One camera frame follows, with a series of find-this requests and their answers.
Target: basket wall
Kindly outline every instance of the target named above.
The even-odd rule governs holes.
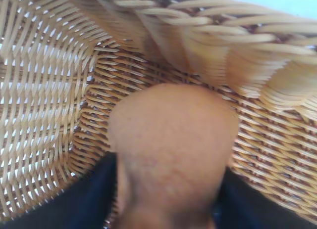
[[[80,1],[91,13],[92,0]],[[101,4],[102,16],[111,14],[107,23],[120,30],[109,33],[129,39],[148,60],[158,60],[158,46],[175,68],[198,73],[210,85],[229,85],[274,112],[297,110],[317,120],[317,21],[235,0],[94,4]]]

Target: wicker weave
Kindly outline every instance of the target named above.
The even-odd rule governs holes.
[[[110,150],[118,101],[170,82],[228,100],[232,169],[317,223],[316,34],[316,21],[234,0],[0,0],[1,219]]]

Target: wicker basket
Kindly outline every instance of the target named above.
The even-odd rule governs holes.
[[[0,0],[1,219],[110,150],[118,101],[170,82],[218,91],[241,119],[232,169],[317,223],[316,37],[235,0]]]

